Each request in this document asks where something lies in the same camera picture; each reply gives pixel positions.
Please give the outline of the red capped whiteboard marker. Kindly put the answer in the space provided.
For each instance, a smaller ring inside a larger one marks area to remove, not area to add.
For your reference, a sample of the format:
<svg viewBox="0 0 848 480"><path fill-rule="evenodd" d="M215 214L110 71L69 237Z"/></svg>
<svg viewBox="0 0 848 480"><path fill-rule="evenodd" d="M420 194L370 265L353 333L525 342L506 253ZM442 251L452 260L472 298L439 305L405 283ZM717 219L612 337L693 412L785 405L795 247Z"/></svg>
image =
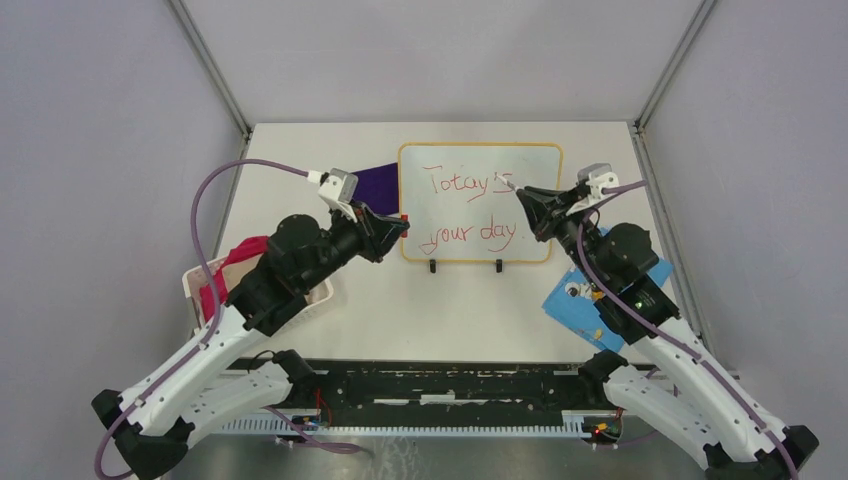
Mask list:
<svg viewBox="0 0 848 480"><path fill-rule="evenodd" d="M499 180L499 181L503 184L503 188L502 188L501 190L497 190L497 193L515 192L515 191L517 191L517 190L518 190L517 185L516 185L516 184L514 184L514 183L510 180L509 176L510 176L510 174L509 174L509 173L505 173L505 174L496 174L496 175L495 175L495 178L496 178L497 180Z"/></svg>

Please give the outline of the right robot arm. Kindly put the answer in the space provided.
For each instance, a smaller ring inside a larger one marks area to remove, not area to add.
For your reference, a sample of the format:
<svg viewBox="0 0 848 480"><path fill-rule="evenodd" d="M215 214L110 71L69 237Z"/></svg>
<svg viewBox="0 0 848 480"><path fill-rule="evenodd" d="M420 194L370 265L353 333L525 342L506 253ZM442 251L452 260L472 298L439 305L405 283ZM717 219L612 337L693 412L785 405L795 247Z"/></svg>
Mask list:
<svg viewBox="0 0 848 480"><path fill-rule="evenodd" d="M516 192L541 242L557 241L596 295L601 321L678 388L655 386L605 349L579 370L580 400L638 416L686 452L709 479L796 479L819 446L804 425L787 425L757 403L704 347L678 306L650 277L659 262L650 234L632 223L601 232L593 212L625 193L587 186Z"/></svg>

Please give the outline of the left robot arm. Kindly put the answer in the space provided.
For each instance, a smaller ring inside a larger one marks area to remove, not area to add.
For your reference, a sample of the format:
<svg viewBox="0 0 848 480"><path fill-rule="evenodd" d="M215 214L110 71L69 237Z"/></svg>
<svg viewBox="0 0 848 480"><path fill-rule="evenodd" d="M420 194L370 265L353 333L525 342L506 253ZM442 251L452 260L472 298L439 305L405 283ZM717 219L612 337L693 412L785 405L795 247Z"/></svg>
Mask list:
<svg viewBox="0 0 848 480"><path fill-rule="evenodd" d="M260 408L306 405L314 394L313 371L293 350L226 385L209 384L306 310L315 287L357 256L381 262L409 227L357 201L348 213L334 211L327 229L309 215L284 218L257 265L228 292L218 318L146 379L93 399L106 439L131 475L161 477L206 436Z"/></svg>

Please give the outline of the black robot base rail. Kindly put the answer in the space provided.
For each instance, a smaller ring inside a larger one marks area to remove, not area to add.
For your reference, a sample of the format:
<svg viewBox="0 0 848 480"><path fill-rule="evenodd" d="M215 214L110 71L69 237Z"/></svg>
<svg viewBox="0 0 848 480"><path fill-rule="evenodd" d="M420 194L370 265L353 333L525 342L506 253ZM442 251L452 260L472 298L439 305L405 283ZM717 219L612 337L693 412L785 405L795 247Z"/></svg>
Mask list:
<svg viewBox="0 0 848 480"><path fill-rule="evenodd" d="M333 427L553 427L565 412L612 412L576 363L311 359L280 410L329 409Z"/></svg>

